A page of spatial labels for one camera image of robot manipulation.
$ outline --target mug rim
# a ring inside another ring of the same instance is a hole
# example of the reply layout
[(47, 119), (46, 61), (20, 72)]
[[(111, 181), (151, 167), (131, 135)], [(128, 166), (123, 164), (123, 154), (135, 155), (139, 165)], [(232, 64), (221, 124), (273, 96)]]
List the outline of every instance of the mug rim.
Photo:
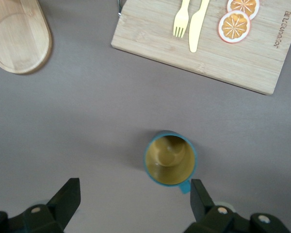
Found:
[[(147, 153), (147, 151), (149, 150), (149, 147), (152, 145), (152, 143), (153, 143), (154, 141), (156, 141), (157, 139), (159, 139), (159, 138), (161, 138), (161, 137), (165, 137), (165, 136), (176, 136), (176, 137), (179, 137), (179, 138), (183, 139), (185, 142), (187, 142), (187, 143), (190, 145), (190, 147), (192, 148), (193, 153), (194, 153), (195, 164), (194, 164), (194, 168), (193, 168), (191, 174), (190, 174), (190, 175), (188, 176), (188, 178), (186, 178), (184, 181), (182, 181), (182, 182), (180, 182), (180, 183), (177, 183), (177, 184), (164, 184), (164, 183), (161, 183), (161, 182), (155, 180), (155, 179), (150, 175), (149, 170), (148, 170), (147, 167), (146, 167), (146, 153)], [(150, 140), (150, 142), (148, 143), (148, 145), (147, 145), (147, 147), (146, 147), (146, 149), (145, 149), (145, 151), (144, 151), (144, 167), (145, 167), (145, 171), (146, 171), (146, 173), (148, 174), (148, 176), (149, 176), (149, 177), (150, 177), (154, 182), (156, 182), (156, 183), (158, 183), (158, 184), (160, 184), (160, 185), (162, 185), (162, 186), (166, 186), (166, 187), (176, 187), (176, 186), (180, 186), (181, 184), (183, 184), (183, 183), (189, 181), (190, 178), (193, 176), (193, 174), (194, 174), (195, 171), (196, 171), (196, 167), (197, 167), (197, 151), (196, 151), (194, 145), (193, 145), (193, 144), (190, 142), (190, 140), (187, 139), (186, 137), (184, 137), (184, 136), (182, 136), (182, 135), (180, 135), (180, 134), (178, 134), (178, 133), (176, 133), (176, 132), (174, 132), (174, 131), (169, 131), (169, 130), (160, 131), (160, 132), (158, 132), (156, 135), (154, 135), (154, 136), (152, 137), (152, 139)]]

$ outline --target mug handle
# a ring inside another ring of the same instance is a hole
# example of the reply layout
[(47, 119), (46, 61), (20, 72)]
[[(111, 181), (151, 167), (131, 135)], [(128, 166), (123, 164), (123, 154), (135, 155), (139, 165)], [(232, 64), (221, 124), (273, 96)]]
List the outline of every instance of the mug handle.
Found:
[(182, 182), (179, 185), (179, 188), (181, 189), (183, 194), (189, 193), (191, 191), (191, 183), (189, 180)]

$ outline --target orange slice pulp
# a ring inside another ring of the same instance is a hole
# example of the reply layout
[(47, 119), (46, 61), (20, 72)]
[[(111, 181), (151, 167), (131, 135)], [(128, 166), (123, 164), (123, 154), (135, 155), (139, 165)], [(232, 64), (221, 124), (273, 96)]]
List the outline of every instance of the orange slice pulp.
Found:
[(250, 20), (253, 19), (259, 11), (259, 0), (228, 0), (227, 11), (239, 10), (246, 13)]
[(243, 11), (230, 11), (219, 22), (219, 35), (228, 43), (243, 40), (250, 31), (249, 16)]

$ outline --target wooden plate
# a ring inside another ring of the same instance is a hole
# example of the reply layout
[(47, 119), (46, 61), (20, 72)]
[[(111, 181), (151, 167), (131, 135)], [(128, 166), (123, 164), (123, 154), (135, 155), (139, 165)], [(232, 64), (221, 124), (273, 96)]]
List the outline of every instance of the wooden plate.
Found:
[(51, 51), (51, 34), (37, 0), (0, 0), (0, 67), (15, 74), (39, 69)]

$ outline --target cutting board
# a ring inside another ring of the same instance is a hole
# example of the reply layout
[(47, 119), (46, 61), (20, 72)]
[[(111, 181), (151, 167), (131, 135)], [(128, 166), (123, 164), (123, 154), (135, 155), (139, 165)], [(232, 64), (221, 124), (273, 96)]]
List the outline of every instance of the cutting board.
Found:
[(51, 34), (37, 0), (0, 0), (0, 67), (16, 74), (39, 69)]
[[(190, 19), (200, 3), (201, 0), (191, 0)], [(272, 94), (291, 44), (291, 0), (260, 0), (249, 35), (235, 44), (226, 43), (218, 34), (218, 23), (227, 11), (226, 5), (227, 0), (210, 0), (197, 52), (191, 53), (189, 26), (183, 38), (173, 36), (174, 18), (181, 0), (127, 0), (112, 46), (255, 92)]]

